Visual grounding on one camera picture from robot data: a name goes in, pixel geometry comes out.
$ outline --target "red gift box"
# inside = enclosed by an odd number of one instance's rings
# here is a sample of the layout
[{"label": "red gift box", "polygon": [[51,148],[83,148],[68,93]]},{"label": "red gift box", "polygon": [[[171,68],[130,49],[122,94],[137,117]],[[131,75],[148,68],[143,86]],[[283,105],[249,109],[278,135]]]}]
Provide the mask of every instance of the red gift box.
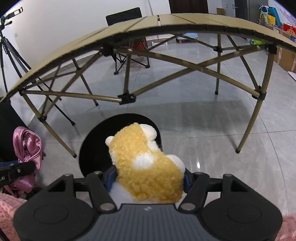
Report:
[{"label": "red gift box", "polygon": [[283,24],[283,30],[291,34],[292,36],[296,37],[296,28],[288,25],[288,24]]}]

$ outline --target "white wall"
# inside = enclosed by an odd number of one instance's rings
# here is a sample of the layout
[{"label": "white wall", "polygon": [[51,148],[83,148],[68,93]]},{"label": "white wall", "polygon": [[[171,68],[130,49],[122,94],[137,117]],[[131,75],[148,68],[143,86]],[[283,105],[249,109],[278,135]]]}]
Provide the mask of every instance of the white wall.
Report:
[{"label": "white wall", "polygon": [[[17,49],[17,51],[19,51],[10,27],[11,26],[5,27],[5,29],[3,30],[3,35],[11,42],[11,44]],[[19,77],[15,72],[8,56],[4,52],[3,52],[3,62],[4,62],[4,72],[5,72],[7,88],[10,89],[19,80]],[[4,96],[4,95],[5,95],[5,88],[3,84],[2,74],[0,74],[0,96]],[[36,106],[41,106],[44,100],[44,97],[42,96],[30,95],[29,97]],[[24,123],[28,125],[32,117],[34,116],[34,113],[29,108],[29,106],[24,101],[24,99],[19,94],[15,94],[11,98],[11,105],[13,106],[15,111],[18,113],[20,118],[24,121]]]},{"label": "white wall", "polygon": [[209,13],[217,14],[217,7],[222,8],[221,0],[207,0],[207,6],[209,9]]},{"label": "white wall", "polygon": [[[170,13],[168,0],[150,0],[154,15]],[[35,65],[57,48],[107,26],[106,15],[140,7],[151,15],[148,0],[22,0],[24,11],[11,28],[24,59]]]},{"label": "white wall", "polygon": [[288,12],[281,4],[275,0],[268,0],[268,6],[275,7],[282,23],[288,23],[290,25],[296,26],[295,17]]}]

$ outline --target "gray ribbed panel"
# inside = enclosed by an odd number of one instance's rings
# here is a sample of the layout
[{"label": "gray ribbed panel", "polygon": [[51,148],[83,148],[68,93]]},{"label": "gray ribbed panel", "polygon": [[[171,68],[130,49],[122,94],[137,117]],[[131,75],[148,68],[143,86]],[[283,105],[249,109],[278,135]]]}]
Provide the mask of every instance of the gray ribbed panel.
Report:
[{"label": "gray ribbed panel", "polygon": [[218,241],[194,215],[179,213],[172,204],[123,205],[114,214],[101,215],[77,241]]}]

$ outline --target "yellow curly fur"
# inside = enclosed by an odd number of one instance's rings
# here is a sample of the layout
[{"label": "yellow curly fur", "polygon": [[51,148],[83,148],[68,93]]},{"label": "yellow curly fur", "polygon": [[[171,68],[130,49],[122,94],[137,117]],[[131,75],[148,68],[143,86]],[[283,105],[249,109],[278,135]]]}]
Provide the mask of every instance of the yellow curly fur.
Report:
[{"label": "yellow curly fur", "polygon": [[[158,203],[176,203],[183,193],[184,174],[160,150],[151,150],[144,131],[138,123],[116,133],[109,145],[118,170],[117,181],[138,201],[153,200]],[[134,169],[133,160],[141,154],[155,157],[148,169]]]}]

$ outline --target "black round bin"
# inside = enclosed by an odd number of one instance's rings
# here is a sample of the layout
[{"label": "black round bin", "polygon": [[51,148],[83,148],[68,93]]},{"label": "black round bin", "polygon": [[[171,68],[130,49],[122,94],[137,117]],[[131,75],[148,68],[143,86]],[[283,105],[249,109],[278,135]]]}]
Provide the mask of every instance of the black round bin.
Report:
[{"label": "black round bin", "polygon": [[85,177],[94,171],[105,172],[112,166],[109,148],[105,144],[106,138],[114,136],[123,127],[135,122],[150,125],[156,130],[155,141],[162,150],[160,132],[152,120],[146,116],[132,113],[112,116],[93,128],[82,143],[79,152],[79,166]]}]

